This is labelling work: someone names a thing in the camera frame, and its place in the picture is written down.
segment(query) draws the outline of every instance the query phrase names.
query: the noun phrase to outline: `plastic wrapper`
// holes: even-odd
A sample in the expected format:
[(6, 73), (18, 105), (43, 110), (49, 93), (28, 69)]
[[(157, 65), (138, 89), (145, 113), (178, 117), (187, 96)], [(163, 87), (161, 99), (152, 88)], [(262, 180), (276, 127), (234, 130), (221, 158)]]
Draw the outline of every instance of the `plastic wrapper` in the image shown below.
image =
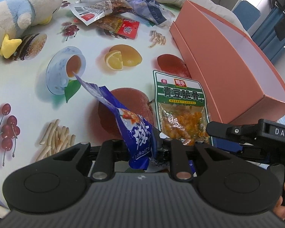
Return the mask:
[(170, 138), (193, 146), (197, 139), (210, 143), (209, 116), (199, 82), (154, 71), (155, 106), (159, 130)]
[(135, 39), (139, 27), (139, 22), (108, 15), (96, 21), (95, 25), (105, 30), (112, 31), (118, 35), (122, 35), (130, 39)]
[(171, 26), (174, 14), (163, 9), (155, 0), (134, 0), (129, 2), (136, 14), (160, 26)]
[(164, 134), (180, 140), (186, 146), (193, 146), (196, 139), (209, 143), (205, 107), (162, 103), (158, 103), (158, 107)]
[(115, 15), (132, 12), (133, 8), (125, 0), (108, 0), (96, 4), (76, 3), (70, 4), (72, 13), (84, 24), (89, 25), (106, 15)]
[(129, 166), (133, 169), (146, 170), (149, 157), (152, 156), (154, 138), (152, 125), (141, 115), (129, 111), (104, 86), (86, 83), (75, 75), (81, 85), (96, 99), (103, 103), (115, 116), (119, 131), (130, 153)]

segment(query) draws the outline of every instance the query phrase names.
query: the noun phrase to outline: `blue package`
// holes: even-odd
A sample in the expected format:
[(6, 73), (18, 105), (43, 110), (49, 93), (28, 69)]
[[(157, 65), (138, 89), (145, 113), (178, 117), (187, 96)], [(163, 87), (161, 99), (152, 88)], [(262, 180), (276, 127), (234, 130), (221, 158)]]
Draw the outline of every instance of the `blue package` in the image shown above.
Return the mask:
[(156, 25), (171, 26), (174, 14), (163, 9), (155, 0), (134, 0), (129, 2), (137, 15), (152, 21)]
[(193, 160), (189, 160), (189, 165), (190, 165), (190, 168), (192, 170), (192, 174), (194, 174), (195, 173), (195, 168), (194, 168)]
[(130, 153), (129, 166), (146, 170), (154, 143), (152, 125), (141, 115), (129, 111), (105, 86), (86, 83), (76, 74), (75, 76), (80, 84), (116, 117), (117, 126)]

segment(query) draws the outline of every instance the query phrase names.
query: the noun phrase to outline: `pickled vegetable in bag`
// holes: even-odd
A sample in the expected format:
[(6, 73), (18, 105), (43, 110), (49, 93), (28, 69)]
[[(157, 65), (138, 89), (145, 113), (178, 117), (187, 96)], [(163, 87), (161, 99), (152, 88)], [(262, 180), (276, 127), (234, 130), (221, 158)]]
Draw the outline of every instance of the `pickled vegetable in bag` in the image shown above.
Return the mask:
[(153, 71), (160, 131), (186, 146), (197, 139), (209, 143), (206, 98), (199, 82)]

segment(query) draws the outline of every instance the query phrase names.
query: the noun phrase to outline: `cardboard box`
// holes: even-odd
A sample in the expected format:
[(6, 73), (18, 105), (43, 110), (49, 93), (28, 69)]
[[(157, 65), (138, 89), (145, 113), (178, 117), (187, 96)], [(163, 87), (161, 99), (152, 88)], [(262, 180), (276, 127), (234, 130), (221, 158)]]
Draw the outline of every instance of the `cardboard box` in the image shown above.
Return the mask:
[(285, 115), (285, 83), (244, 32), (191, 1), (170, 32), (192, 79), (204, 88), (211, 120), (243, 125)]

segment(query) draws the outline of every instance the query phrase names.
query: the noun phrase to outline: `yellow plush foot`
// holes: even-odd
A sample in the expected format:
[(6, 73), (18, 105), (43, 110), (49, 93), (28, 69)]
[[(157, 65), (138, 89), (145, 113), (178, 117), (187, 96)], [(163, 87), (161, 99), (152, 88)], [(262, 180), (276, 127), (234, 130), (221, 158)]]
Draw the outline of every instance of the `yellow plush foot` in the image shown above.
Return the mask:
[(51, 19), (52, 19), (52, 16), (49, 16), (48, 18), (46, 18), (44, 21), (42, 21), (41, 23), (40, 23), (40, 25), (46, 25), (46, 24), (49, 24), (50, 23), (50, 21), (51, 21)]
[(10, 58), (12, 54), (15, 53), (16, 49), (19, 45), (21, 45), (21, 39), (9, 39), (8, 35), (5, 34), (1, 48), (0, 48), (0, 55), (4, 56), (5, 58)]

